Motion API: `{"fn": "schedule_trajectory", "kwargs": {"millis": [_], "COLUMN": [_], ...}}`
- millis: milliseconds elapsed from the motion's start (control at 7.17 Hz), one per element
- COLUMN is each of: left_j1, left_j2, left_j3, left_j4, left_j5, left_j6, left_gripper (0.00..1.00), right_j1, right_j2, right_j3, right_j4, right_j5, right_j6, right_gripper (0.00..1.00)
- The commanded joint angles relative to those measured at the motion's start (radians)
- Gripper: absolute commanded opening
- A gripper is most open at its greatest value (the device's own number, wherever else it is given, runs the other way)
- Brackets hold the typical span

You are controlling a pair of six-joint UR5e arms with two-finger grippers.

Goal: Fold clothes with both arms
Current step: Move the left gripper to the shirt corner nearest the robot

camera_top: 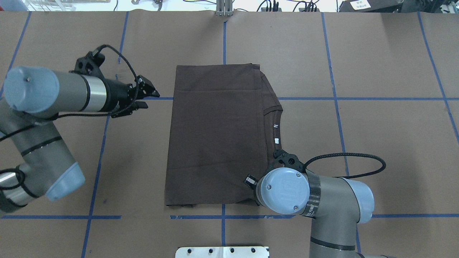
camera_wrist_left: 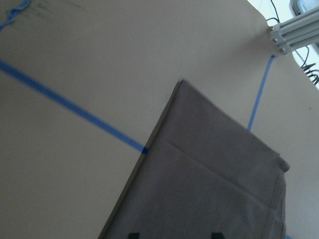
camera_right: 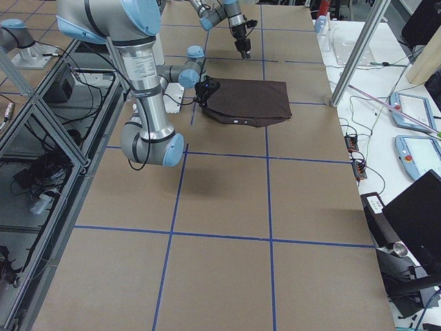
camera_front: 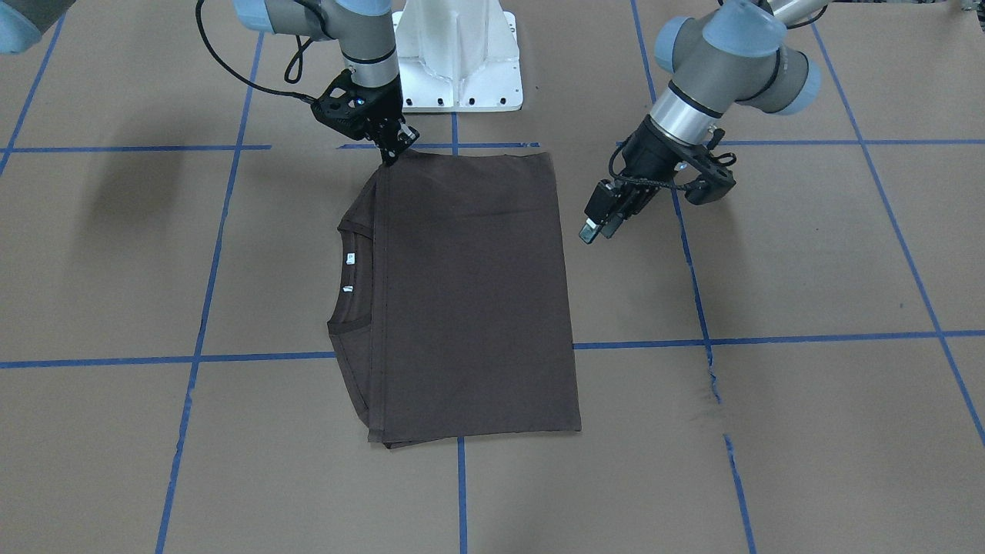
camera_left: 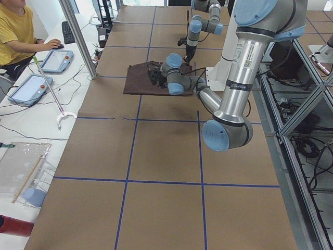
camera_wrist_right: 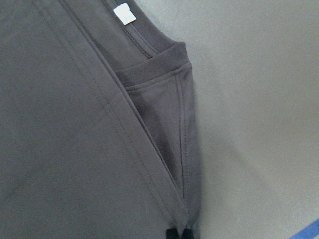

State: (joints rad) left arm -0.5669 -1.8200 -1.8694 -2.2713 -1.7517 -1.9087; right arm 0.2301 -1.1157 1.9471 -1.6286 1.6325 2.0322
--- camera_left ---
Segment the person's right hand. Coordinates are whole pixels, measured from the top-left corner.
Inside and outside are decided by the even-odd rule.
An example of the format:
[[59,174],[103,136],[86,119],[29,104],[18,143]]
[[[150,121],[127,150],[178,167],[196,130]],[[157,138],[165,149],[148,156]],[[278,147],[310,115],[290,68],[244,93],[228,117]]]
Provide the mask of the person's right hand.
[[52,39],[49,42],[45,43],[45,49],[47,51],[51,50],[51,49],[57,49],[62,45],[61,41],[58,39]]

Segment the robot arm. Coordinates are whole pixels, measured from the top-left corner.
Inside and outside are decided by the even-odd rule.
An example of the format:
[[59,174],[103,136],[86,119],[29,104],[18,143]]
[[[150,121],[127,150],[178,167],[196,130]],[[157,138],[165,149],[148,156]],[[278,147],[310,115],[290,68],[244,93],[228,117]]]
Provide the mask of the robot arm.
[[305,30],[307,1],[237,1],[233,17],[238,38],[226,78],[223,96],[218,96],[202,77],[181,72],[183,62],[193,58],[202,31],[220,34],[223,25],[218,1],[192,1],[193,9],[207,12],[208,20],[192,18],[186,38],[186,56],[171,53],[155,69],[158,79],[164,80],[171,95],[193,91],[206,109],[212,112],[202,130],[204,142],[213,151],[223,152],[250,142],[253,128],[244,117],[244,108],[252,90],[259,64],[272,42],[293,40]]
[[184,61],[187,64],[195,55],[201,31],[216,35],[220,35],[223,31],[223,24],[220,23],[221,4],[219,1],[191,1],[191,8],[208,13],[209,19],[194,15],[188,25],[186,37],[178,41],[178,46],[186,45]]

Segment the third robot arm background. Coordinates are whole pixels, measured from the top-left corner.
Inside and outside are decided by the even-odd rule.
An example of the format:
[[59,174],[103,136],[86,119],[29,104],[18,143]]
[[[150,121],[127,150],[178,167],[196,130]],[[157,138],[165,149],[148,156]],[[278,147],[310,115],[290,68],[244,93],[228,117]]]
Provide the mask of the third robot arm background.
[[310,58],[317,64],[332,64],[332,36],[325,45],[308,45]]

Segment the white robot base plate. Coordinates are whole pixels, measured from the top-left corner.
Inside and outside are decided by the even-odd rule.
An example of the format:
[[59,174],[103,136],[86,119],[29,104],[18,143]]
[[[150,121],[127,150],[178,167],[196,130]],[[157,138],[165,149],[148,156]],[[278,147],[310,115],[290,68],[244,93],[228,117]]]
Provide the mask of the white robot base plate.
[[218,65],[206,69],[207,85],[212,91],[223,92],[225,90],[226,79],[227,74],[222,69],[219,69]]

